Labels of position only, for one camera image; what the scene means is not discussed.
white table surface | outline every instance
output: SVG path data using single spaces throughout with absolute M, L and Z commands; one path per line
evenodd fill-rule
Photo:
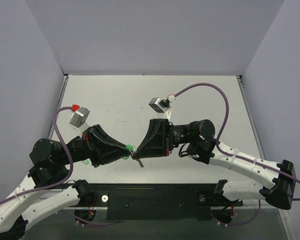
M 112 138 L 139 146 L 156 113 L 148 105 L 153 97 L 165 98 L 195 83 L 206 82 L 220 87 L 228 97 L 230 114 L 221 141 L 240 151 L 260 157 L 243 97 L 235 76 L 101 76 L 70 75 L 62 107 L 78 104 L 91 112 L 90 126 L 100 124 Z M 224 119 L 225 104 L 213 88 L 191 89 L 173 103 L 171 121 L 175 125 L 210 119 L 218 133 Z M 68 126 L 71 112 L 59 114 L 58 126 L 65 141 L 76 137 Z M 120 159 L 94 168 L 82 162 L 74 164 L 70 179 L 89 183 L 181 184 L 217 183 L 220 179 L 245 181 L 246 177 L 227 169 L 209 166 L 191 158 L 179 158 L 178 149 L 169 157 L 142 159 L 144 168 L 130 159 Z

black bracket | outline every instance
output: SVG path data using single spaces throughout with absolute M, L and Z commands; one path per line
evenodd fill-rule
M 277 166 L 281 171 L 296 177 L 292 162 L 283 160 L 282 163 L 278 163 Z M 273 182 L 275 186 L 272 189 L 264 187 L 260 190 L 260 194 L 265 196 L 265 201 L 268 204 L 279 209 L 290 210 L 296 182 L 282 174 L 279 174 L 278 178 L 273 179 Z
M 72 187 L 78 192 L 78 198 L 80 198 L 79 205 L 89 206 L 93 203 L 95 198 L 94 191 L 86 180 L 77 180 Z
M 25 226 L 28 224 L 27 220 L 23 220 L 20 216 L 10 228 L 9 231 L 0 233 L 0 240 L 19 240 L 25 233 Z
M 57 183 L 64 179 L 69 173 L 65 166 L 55 167 L 32 167 L 29 171 L 28 177 L 32 177 L 35 187 L 40 188 L 43 186 Z
M 83 138 L 89 151 L 89 158 L 95 167 L 131 155 L 126 145 L 111 138 L 99 124 L 89 127 L 83 133 Z

black joint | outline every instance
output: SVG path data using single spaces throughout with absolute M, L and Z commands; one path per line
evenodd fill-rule
M 168 108 L 169 106 L 170 106 L 170 100 L 168 100 L 168 99 L 164 99 L 164 100 L 161 100 L 160 101 L 160 104 L 163 106 L 163 107 L 166 107 L 166 108 Z
M 274 182 L 275 184 L 278 184 L 279 180 L 277 178 L 273 178 L 272 182 Z
M 31 177 L 35 183 L 34 188 L 40 188 L 57 183 L 64 179 L 69 173 L 65 166 L 57 167 L 32 167 L 29 171 L 28 177 Z
M 221 196 L 223 194 L 223 188 L 224 188 L 224 185 L 227 183 L 228 181 L 226 179 L 223 179 L 223 180 L 219 180 L 218 184 L 216 185 L 215 187 L 215 190 L 214 190 L 214 195 L 218 195 L 218 196 Z
M 91 205 L 94 200 L 94 191 L 92 190 L 90 184 L 86 180 L 76 181 L 72 187 L 77 190 L 78 198 L 80 198 L 80 205 Z
M 296 177 L 294 165 L 292 162 L 283 160 L 277 164 L 282 172 Z M 265 201 L 270 205 L 284 210 L 292 207 L 293 195 L 295 190 L 295 181 L 291 178 L 279 174 L 278 178 L 274 178 L 275 186 L 272 189 L 263 188 L 260 194 L 265 196 Z

cable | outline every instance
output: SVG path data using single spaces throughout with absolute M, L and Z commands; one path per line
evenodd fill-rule
M 64 185 L 62 187 L 62 192 L 63 192 L 64 188 L 66 187 L 66 184 L 68 184 L 68 182 L 70 182 L 70 181 L 74 181 L 74 183 L 76 183 L 76 180 L 69 180 L 69 181 L 67 181 L 66 183 L 64 183 Z
M 69 170 L 68 175 L 64 179 L 62 179 L 61 181 L 58 181 L 58 182 L 56 182 L 54 184 L 51 184 L 51 185 L 48 185 L 48 186 L 43 186 L 43 187 L 38 187 L 38 188 L 30 189 L 30 190 L 26 190 L 26 191 L 23 191 L 23 192 L 19 192 L 18 194 L 16 194 L 16 196 L 22 196 L 22 195 L 33 193 L 33 192 L 37 192 L 37 191 L 40 191 L 40 190 L 52 189 L 52 188 L 55 188 L 55 187 L 63 184 L 65 181 L 67 181 L 70 178 L 70 176 L 71 176 L 71 174 L 73 172 L 73 160 L 72 160 L 72 156 L 70 154 L 70 151 L 69 151 L 68 147 L 66 146 L 66 144 L 65 144 L 65 142 L 64 142 L 64 140 L 63 140 L 63 138 L 62 138 L 62 136 L 60 134 L 59 128 L 58 128 L 58 126 L 56 124 L 56 118 L 57 118 L 57 115 L 59 114 L 59 112 L 64 111 L 64 110 L 71 110 L 71 109 L 72 109 L 72 107 L 69 107 L 69 106 L 57 109 L 54 112 L 53 119 L 52 119 L 52 124 L 53 124 L 54 130 L 55 130 L 55 133 L 58 136 L 58 138 L 60 140 L 60 143 L 63 146 L 64 151 L 65 151 L 67 157 L 69 158 L 70 170 Z M 8 201 L 10 201 L 10 200 L 12 200 L 14 198 L 15 198 L 15 196 L 10 196 L 10 197 L 8 197 L 8 198 L 6 198 L 4 200 L 1 200 L 0 204 L 8 202 Z
M 190 154 L 189 153 L 187 153 L 186 151 L 182 151 L 183 150 L 183 148 L 184 148 L 184 146 L 186 145 L 186 144 L 183 144 L 181 147 L 180 147 L 180 149 L 179 149 L 179 157 L 181 158 L 183 158 L 183 157 L 187 157 L 187 156 L 189 156 Z M 193 152 L 193 151 L 195 151 L 195 149 L 198 147 L 198 145 L 199 145 L 199 140 L 197 140 L 197 142 L 196 142 L 196 145 L 195 145 L 195 147 L 191 150 L 191 152 Z
M 61 210 L 60 212 L 62 212 L 62 213 L 64 213 L 64 214 L 68 214 L 68 215 L 70 215 L 70 216 L 72 216 L 72 217 L 74 217 L 75 219 L 77 219 L 77 220 L 80 220 L 81 222 L 83 222 L 83 223 L 86 223 L 86 224 L 88 224 L 88 225 L 85 225 L 86 227 L 105 227 L 105 226 L 109 226 L 109 225 L 114 225 L 114 224 L 116 224 L 116 222 L 114 221 L 114 222 L 110 222 L 110 223 L 93 223 L 93 222 L 89 222 L 89 221 L 87 221 L 87 220 L 84 220 L 83 218 L 80 218 L 80 217 L 78 217 L 78 216 L 76 216 L 75 214 L 73 214 L 73 213 L 69 213 L 69 212 L 67 212 L 67 211 L 65 211 L 65 210 Z
M 187 90 L 189 90 L 189 89 L 191 89 L 191 88 L 193 88 L 193 87 L 197 87 L 197 86 L 208 86 L 208 87 L 210 86 L 210 87 L 216 89 L 216 90 L 222 95 L 222 97 L 223 97 L 223 99 L 224 99 L 224 101 L 225 101 L 225 107 L 226 107 L 226 110 L 225 110 L 225 117 L 224 117 L 224 121 L 223 121 L 223 123 L 222 123 L 221 129 L 220 129 L 220 131 L 219 131 L 219 133 L 218 133 L 218 135 L 217 135 L 217 137 L 216 137 L 216 147 L 217 147 L 217 149 L 218 149 L 222 154 L 224 154 L 224 155 L 226 155 L 226 156 L 232 157 L 233 154 L 223 151 L 223 150 L 220 148 L 220 146 L 219 146 L 219 140 L 220 140 L 220 137 L 221 137 L 221 135 L 222 135 L 222 133 L 223 133 L 223 130 L 224 130 L 224 128 L 225 128 L 226 122 L 227 122 L 227 120 L 228 120 L 228 118 L 229 118 L 229 111 L 230 111 L 230 109 L 229 109 L 229 101 L 228 101 L 228 98 L 226 97 L 225 93 L 224 93 L 219 87 L 217 87 L 217 86 L 215 86 L 215 85 L 213 85 L 213 84 L 211 84 L 211 83 L 209 84 L 209 83 L 202 82 L 202 83 L 198 83 L 198 84 L 196 83 L 196 84 L 190 85 L 190 86 L 184 88 L 183 90 L 179 91 L 178 93 L 174 94 L 174 96 L 177 97 L 177 96 L 179 96 L 180 94 L 184 93 L 185 91 L 187 91 Z M 240 158 L 240 159 L 242 159 L 242 160 L 248 161 L 248 162 L 250 162 L 250 163 L 254 163 L 254 160 L 248 159 L 247 157 L 240 156 L 240 155 L 236 155 L 236 157 L 238 157 L 238 158 Z M 285 173 L 285 172 L 283 172 L 283 171 L 277 170 L 277 169 L 275 169 L 275 168 L 273 168 L 273 167 L 271 167 L 271 166 L 267 166 L 267 165 L 265 165 L 265 164 L 263 164 L 263 163 L 260 163 L 260 162 L 255 162 L 255 164 L 256 164 L 256 165 L 259 165 L 259 166 L 262 166 L 262 167 L 264 167 L 264 168 L 266 168 L 266 169 L 270 169 L 270 170 L 272 170 L 272 171 L 275 171 L 275 172 L 277 172 L 277 173 L 279 173 L 279 174 L 281 174 L 281 175 L 283 175 L 283 176 L 286 176 L 286 177 L 288 177 L 288 178 L 292 179 L 293 181 L 295 181 L 295 182 L 297 182 L 297 183 L 300 184 L 300 180 L 299 180 L 299 179 L 297 179 L 296 177 L 294 177 L 294 176 L 292 176 L 292 175 L 289 175 L 288 173 Z M 294 198 L 293 201 L 300 201 L 300 198 Z
M 225 223 L 221 223 L 220 221 L 218 221 L 216 218 L 214 218 L 216 221 L 218 221 L 221 225 L 224 225 L 226 227 L 233 227 L 233 226 L 241 226 L 241 225 L 245 225 L 245 224 L 249 224 L 251 222 L 253 222 L 255 219 L 257 219 L 257 217 L 260 215 L 261 213 L 261 201 L 259 200 L 259 208 L 258 208 L 258 211 L 255 213 L 255 215 L 250 218 L 249 220 L 247 221 L 244 221 L 244 222 L 234 222 L 234 223 L 230 223 L 230 224 L 225 224 Z
M 90 210 L 90 208 L 91 208 L 92 206 L 95 205 L 95 202 L 96 202 L 96 197 L 94 197 L 93 203 L 89 206 L 89 209 L 88 209 L 89 213 L 90 213 L 92 216 L 94 215 L 94 213 Z

cable tie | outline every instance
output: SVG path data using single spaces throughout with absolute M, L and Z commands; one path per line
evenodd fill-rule
M 251 168 L 251 172 L 250 172 L 250 176 L 249 176 L 249 178 L 251 178 L 251 175 L 252 175 L 252 173 L 253 173 L 253 169 L 254 169 L 254 167 L 255 167 L 255 163 L 256 163 L 256 161 L 257 161 L 257 158 L 255 157 L 255 158 L 254 158 L 253 165 L 252 165 L 252 168 Z
M 228 166 L 228 169 L 231 169 L 231 168 L 232 168 L 232 166 L 233 166 L 233 164 L 234 164 L 234 160 L 235 160 L 235 158 L 236 158 L 236 155 L 237 155 L 239 152 L 240 152 L 240 151 L 239 151 L 237 148 L 234 149 L 233 155 L 232 155 L 232 158 L 231 158 L 231 161 L 230 161 L 230 164 L 229 164 L 229 166 Z
M 20 203 L 22 203 L 22 199 L 17 195 L 16 189 L 14 190 L 14 197 L 18 199 Z

